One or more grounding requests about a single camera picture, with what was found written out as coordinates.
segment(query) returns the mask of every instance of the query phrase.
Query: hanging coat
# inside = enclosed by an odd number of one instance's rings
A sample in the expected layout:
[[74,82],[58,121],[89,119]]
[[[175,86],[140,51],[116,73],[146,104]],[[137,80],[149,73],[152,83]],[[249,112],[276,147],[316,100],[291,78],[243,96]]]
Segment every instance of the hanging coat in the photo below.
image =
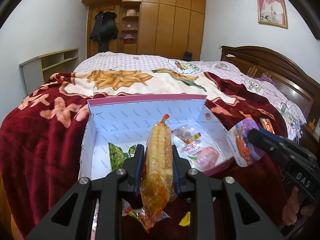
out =
[[99,44],[98,52],[109,51],[109,41],[117,39],[116,17],[117,15],[114,12],[99,12],[96,15],[96,23],[90,34],[90,39]]

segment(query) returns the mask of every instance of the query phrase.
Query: hand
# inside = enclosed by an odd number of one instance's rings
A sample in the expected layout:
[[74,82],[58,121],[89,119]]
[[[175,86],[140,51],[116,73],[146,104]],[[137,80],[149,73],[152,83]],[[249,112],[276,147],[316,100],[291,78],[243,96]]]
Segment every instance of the hand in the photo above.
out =
[[[282,210],[282,221],[286,224],[286,226],[292,225],[297,221],[297,213],[300,209],[298,192],[299,189],[296,186],[293,187],[291,196],[288,198],[288,202]],[[315,208],[316,207],[314,205],[307,205],[301,208],[301,214],[309,217],[312,215]]]

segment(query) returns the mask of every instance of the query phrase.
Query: white wall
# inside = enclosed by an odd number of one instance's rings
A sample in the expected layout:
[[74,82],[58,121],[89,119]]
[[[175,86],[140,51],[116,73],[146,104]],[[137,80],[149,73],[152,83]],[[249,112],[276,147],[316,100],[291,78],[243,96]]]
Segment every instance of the white wall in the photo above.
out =
[[81,0],[22,0],[0,29],[0,124],[25,98],[19,64],[80,47],[85,60],[87,7]]
[[206,0],[201,60],[220,60],[219,45],[273,49],[320,83],[320,41],[293,5],[285,0],[288,27],[258,24],[257,0]]

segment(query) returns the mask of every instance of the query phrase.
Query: phone screen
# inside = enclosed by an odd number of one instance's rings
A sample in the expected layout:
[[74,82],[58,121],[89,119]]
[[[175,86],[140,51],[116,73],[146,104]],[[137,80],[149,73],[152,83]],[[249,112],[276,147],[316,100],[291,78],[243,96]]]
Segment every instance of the phone screen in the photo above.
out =
[[260,123],[262,125],[262,127],[264,128],[264,130],[267,130],[268,132],[271,133],[275,133],[275,131],[273,130],[273,127],[271,125],[271,121],[268,118],[260,118]]

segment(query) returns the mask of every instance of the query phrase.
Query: wooden wardrobe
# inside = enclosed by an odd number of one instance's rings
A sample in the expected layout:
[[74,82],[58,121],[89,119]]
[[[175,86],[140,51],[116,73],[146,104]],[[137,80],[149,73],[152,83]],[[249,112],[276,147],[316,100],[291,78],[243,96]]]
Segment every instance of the wooden wardrobe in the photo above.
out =
[[[88,5],[87,57],[98,52],[98,44],[90,33],[99,11],[114,11],[118,17],[118,39],[110,42],[110,50],[138,55],[159,55],[182,59],[190,51],[192,60],[200,60],[204,26],[205,0],[82,0]],[[139,12],[134,44],[123,44],[128,30],[123,22],[128,8]]]

